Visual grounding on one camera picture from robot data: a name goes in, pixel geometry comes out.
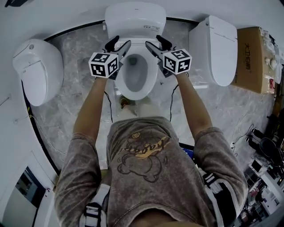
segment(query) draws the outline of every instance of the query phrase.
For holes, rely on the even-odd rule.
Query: white wall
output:
[[[7,203],[2,224],[5,227],[31,227],[36,207],[17,188],[14,188]]]
[[[51,215],[50,215],[50,219],[49,219],[47,227],[60,227],[54,207],[51,211]]]
[[[22,119],[28,113],[19,77],[12,67],[15,49],[31,37],[44,39],[72,27],[103,20],[106,7],[122,0],[33,0],[20,8],[4,8],[5,2],[0,2],[0,103],[8,94],[12,99],[0,106],[0,220],[8,201],[6,196],[9,197],[29,163],[39,164],[40,172],[51,182],[55,177],[29,119]],[[211,14],[237,28],[261,26],[284,47],[284,7],[279,0],[150,2],[163,6],[168,17],[200,21]]]

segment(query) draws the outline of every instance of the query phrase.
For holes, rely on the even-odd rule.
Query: bear graphic print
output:
[[[123,156],[118,158],[118,172],[135,174],[148,182],[156,182],[168,162],[167,156],[159,154],[169,143],[169,137],[157,137],[151,131],[132,134],[121,150]]]

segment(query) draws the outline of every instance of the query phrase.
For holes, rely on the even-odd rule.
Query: marble floor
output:
[[[173,45],[188,49],[188,32],[195,26],[189,23],[167,21],[163,37]],[[51,101],[32,107],[37,119],[41,137],[58,169],[61,169],[68,143],[72,136],[72,129],[94,78],[91,77],[88,60],[93,52],[100,52],[101,45],[107,40],[107,33],[102,25],[82,28],[50,41],[56,46],[63,57],[64,82],[58,95]],[[170,102],[173,88],[177,85],[174,77],[164,78],[159,72],[157,81],[149,97],[170,118]],[[117,116],[117,103],[114,97],[113,81],[108,80],[106,92],[112,102],[113,117]],[[206,89],[198,89],[214,126],[223,130],[231,143],[245,134],[251,124],[264,130],[267,115],[273,106],[273,96],[270,94],[256,94],[234,86],[221,87],[209,84]],[[177,88],[173,95],[172,124],[180,142],[194,145],[191,132],[186,123],[181,95]],[[96,148],[100,164],[106,160],[106,139],[112,122],[110,106],[107,97],[103,100],[103,111]],[[244,138],[240,139],[232,152],[235,153],[243,170],[248,166],[254,151],[248,146]]]

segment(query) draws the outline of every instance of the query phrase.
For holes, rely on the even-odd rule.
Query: cardboard box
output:
[[[274,93],[275,70],[265,59],[274,58],[274,54],[265,44],[262,30],[249,27],[237,30],[238,58],[237,71],[232,85],[257,93]]]

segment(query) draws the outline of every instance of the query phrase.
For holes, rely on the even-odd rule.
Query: toilet lid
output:
[[[30,104],[39,106],[43,104],[47,82],[43,64],[39,61],[26,67],[22,73],[23,87]]]
[[[153,89],[157,74],[158,74],[158,60],[155,58],[150,51],[147,50],[145,43],[142,43],[141,45],[131,45],[129,51],[127,52],[126,56],[122,59],[122,63],[127,59],[130,55],[140,55],[143,57],[147,63],[147,71],[145,73],[146,80],[143,85],[143,87],[135,92],[131,91],[126,83],[125,78],[123,77],[123,73],[126,72],[126,64],[124,64],[121,68],[121,70],[118,73],[118,76],[115,80],[115,85],[117,86],[118,90],[128,99],[130,100],[140,100],[143,99],[145,96],[148,95],[148,93]]]
[[[209,63],[214,81],[228,86],[237,68],[237,29],[217,17],[209,16]]]

